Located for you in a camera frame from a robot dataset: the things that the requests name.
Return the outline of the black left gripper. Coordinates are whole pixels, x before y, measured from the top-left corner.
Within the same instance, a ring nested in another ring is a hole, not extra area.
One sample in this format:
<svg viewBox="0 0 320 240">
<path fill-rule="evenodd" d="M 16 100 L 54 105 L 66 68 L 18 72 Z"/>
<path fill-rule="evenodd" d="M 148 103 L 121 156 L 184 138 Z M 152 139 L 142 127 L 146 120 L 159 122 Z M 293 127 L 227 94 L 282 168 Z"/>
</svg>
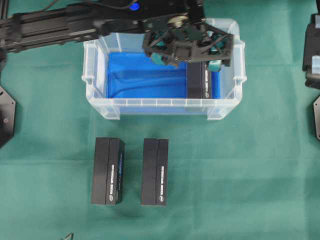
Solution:
<svg viewBox="0 0 320 240">
<path fill-rule="evenodd" d="M 202 22 L 147 32 L 142 47 L 157 65 L 177 68 L 181 62 L 204 62 L 209 72 L 219 72 L 222 66 L 230 66 L 233 45 L 233 34 Z"/>
</svg>

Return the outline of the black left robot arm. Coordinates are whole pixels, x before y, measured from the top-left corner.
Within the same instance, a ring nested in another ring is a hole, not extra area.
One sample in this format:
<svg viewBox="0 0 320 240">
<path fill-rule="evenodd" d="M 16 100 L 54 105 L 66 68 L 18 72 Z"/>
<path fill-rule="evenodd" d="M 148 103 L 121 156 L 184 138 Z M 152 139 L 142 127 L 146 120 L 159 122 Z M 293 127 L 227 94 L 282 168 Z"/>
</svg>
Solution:
<svg viewBox="0 0 320 240">
<path fill-rule="evenodd" d="M 8 4 L 0 3 L 1 66 L 8 53 L 112 33 L 142 34 L 144 53 L 161 65 L 207 63 L 216 71 L 231 64 L 234 36 L 207 23 L 201 0 L 80 0 L 12 16 Z"/>
</svg>

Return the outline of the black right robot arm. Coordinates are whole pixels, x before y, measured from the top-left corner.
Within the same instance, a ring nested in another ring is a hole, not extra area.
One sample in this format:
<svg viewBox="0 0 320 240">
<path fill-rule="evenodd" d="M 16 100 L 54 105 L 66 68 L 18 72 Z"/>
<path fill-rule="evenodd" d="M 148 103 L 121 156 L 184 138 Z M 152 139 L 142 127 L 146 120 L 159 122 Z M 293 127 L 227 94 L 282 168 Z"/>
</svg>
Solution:
<svg viewBox="0 0 320 240">
<path fill-rule="evenodd" d="M 320 14 L 314 13 L 306 27 L 304 37 L 302 71 L 305 86 L 320 89 Z"/>
</svg>

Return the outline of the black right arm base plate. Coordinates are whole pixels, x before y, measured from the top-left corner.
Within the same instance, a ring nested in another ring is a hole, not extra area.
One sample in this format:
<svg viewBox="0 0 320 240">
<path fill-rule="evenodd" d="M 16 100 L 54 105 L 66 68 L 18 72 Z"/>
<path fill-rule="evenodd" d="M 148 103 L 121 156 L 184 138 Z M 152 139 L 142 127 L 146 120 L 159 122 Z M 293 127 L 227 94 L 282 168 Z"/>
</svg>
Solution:
<svg viewBox="0 0 320 240">
<path fill-rule="evenodd" d="M 320 96 L 313 102 L 313 114 L 316 138 L 320 140 Z"/>
</svg>

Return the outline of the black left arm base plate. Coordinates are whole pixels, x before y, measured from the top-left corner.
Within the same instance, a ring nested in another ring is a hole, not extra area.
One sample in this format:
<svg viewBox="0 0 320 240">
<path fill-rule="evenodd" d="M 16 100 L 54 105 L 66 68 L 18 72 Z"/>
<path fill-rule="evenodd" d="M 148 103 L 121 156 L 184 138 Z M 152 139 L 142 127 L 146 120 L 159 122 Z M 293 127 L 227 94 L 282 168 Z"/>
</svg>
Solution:
<svg viewBox="0 0 320 240">
<path fill-rule="evenodd" d="M 0 87 L 0 147 L 3 147 L 15 132 L 16 101 Z"/>
</svg>

